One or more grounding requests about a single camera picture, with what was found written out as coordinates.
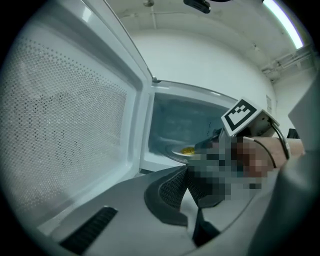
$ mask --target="white ceiling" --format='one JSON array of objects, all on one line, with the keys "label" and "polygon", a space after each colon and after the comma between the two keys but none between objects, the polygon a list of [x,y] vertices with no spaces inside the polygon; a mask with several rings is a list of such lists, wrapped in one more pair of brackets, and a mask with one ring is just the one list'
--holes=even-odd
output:
[{"label": "white ceiling", "polygon": [[289,35],[261,0],[213,2],[204,14],[183,0],[107,0],[129,33],[149,29],[174,29],[210,37],[228,45],[257,65],[272,82],[312,67],[308,33],[293,20],[306,47],[296,51]]}]

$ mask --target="yellow food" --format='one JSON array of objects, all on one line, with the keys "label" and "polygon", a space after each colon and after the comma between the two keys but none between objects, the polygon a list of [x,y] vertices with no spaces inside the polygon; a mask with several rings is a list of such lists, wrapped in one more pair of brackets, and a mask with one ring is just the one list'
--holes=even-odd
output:
[{"label": "yellow food", "polygon": [[181,149],[181,154],[184,154],[184,155],[194,155],[195,154],[195,148],[192,147],[192,146],[189,146],[189,147],[185,147],[183,149]]}]

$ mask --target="perforated mesh screen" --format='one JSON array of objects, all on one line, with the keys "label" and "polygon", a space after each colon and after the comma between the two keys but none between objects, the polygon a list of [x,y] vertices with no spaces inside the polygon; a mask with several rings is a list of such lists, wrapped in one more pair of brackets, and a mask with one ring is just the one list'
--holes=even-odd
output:
[{"label": "perforated mesh screen", "polygon": [[194,202],[198,205],[199,200],[204,198],[207,194],[204,190],[201,190],[202,187],[199,186],[199,182],[197,182],[197,178],[195,177],[195,172],[192,169],[192,167],[188,167],[187,186]]},{"label": "perforated mesh screen", "polygon": [[163,201],[173,208],[180,209],[181,201],[187,190],[187,171],[178,174],[163,183],[159,195]]},{"label": "perforated mesh screen", "polygon": [[21,37],[0,84],[2,179],[19,212],[49,209],[120,158],[127,93],[108,70]]}]

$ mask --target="ceiling light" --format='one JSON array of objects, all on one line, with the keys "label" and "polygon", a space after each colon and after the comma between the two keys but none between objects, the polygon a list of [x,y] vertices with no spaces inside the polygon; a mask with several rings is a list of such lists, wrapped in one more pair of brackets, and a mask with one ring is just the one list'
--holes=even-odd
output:
[{"label": "ceiling light", "polygon": [[295,48],[299,49],[304,46],[295,26],[292,24],[288,16],[279,7],[279,5],[274,0],[264,0],[264,5],[278,18],[281,24],[284,26],[285,30],[291,37]]},{"label": "ceiling light", "polygon": [[214,92],[214,91],[212,91],[211,93],[212,93],[212,94],[214,94],[214,95],[221,96],[221,94],[220,94],[220,93],[217,93],[217,92]]}]

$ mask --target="fluorescent light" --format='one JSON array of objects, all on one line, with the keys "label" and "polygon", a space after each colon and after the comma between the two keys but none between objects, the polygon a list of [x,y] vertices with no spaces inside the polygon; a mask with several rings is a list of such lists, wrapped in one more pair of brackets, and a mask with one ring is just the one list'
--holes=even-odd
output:
[{"label": "fluorescent light", "polygon": [[92,15],[92,11],[89,8],[85,7],[84,11],[83,11],[83,14],[82,14],[82,19],[85,22],[88,22],[91,15]]},{"label": "fluorescent light", "polygon": [[278,18],[281,24],[284,26],[285,30],[288,32],[291,37],[295,48],[299,49],[304,46],[295,26],[292,24],[288,16],[284,13],[284,11],[277,5],[274,0],[264,0],[264,5]]}]

